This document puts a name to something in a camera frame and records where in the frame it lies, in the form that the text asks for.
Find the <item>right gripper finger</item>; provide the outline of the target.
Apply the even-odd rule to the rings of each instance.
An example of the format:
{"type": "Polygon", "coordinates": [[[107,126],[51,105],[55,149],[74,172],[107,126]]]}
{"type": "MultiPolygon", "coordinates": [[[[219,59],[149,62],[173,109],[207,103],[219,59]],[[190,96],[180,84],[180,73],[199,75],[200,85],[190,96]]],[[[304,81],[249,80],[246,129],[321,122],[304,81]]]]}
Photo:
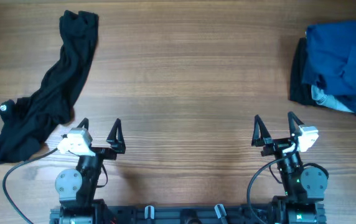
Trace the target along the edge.
{"type": "Polygon", "coordinates": [[[300,135],[299,127],[304,123],[292,111],[288,112],[288,124],[289,124],[290,135],[299,136],[300,135]]]}
{"type": "Polygon", "coordinates": [[[251,145],[254,147],[261,147],[272,143],[273,139],[268,132],[263,120],[259,115],[256,115],[251,145]]]}

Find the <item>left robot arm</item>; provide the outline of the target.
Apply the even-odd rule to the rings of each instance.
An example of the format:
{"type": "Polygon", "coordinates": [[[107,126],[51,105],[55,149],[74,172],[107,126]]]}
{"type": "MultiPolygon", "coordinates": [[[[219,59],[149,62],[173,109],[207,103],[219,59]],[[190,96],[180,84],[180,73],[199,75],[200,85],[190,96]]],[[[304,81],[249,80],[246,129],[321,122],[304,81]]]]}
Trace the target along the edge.
{"type": "Polygon", "coordinates": [[[125,153],[121,120],[115,121],[106,139],[109,147],[92,146],[88,127],[89,120],[85,118],[64,135],[57,146],[62,154],[70,152],[78,156],[78,163],[74,169],[63,170],[55,180],[60,208],[51,211],[51,223],[116,223],[116,217],[105,201],[95,200],[94,196],[96,189],[104,187],[98,183],[101,173],[107,173],[103,161],[113,161],[118,154],[125,153]]]}

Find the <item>black t-shirt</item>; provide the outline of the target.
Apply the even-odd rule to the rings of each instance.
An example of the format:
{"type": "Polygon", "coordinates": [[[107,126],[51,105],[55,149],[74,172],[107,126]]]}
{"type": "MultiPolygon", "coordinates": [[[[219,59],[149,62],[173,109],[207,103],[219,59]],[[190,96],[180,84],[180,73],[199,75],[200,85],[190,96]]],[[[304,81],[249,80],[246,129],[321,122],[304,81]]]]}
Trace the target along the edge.
{"type": "Polygon", "coordinates": [[[65,11],[59,19],[63,44],[59,60],[29,97],[0,104],[0,164],[28,160],[54,129],[69,123],[88,78],[98,41],[98,14],[65,11]]]}

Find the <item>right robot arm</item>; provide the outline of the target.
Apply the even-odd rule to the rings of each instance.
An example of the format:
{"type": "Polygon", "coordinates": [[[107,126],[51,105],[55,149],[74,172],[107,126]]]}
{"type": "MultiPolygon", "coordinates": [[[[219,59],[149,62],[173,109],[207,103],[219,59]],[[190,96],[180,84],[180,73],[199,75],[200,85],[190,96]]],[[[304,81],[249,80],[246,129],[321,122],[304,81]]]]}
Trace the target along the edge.
{"type": "Polygon", "coordinates": [[[288,113],[288,124],[289,137],[274,139],[261,117],[255,116],[251,145],[262,147],[261,155],[274,156],[274,160],[251,178],[246,190],[246,204],[258,223],[326,223],[326,211],[321,202],[329,173],[319,164],[303,163],[300,156],[314,145],[319,131],[315,126],[304,124],[292,111],[288,113]],[[266,216],[262,217],[252,206],[251,188],[256,178],[273,164],[277,165],[285,195],[274,196],[267,204],[266,216]]]}

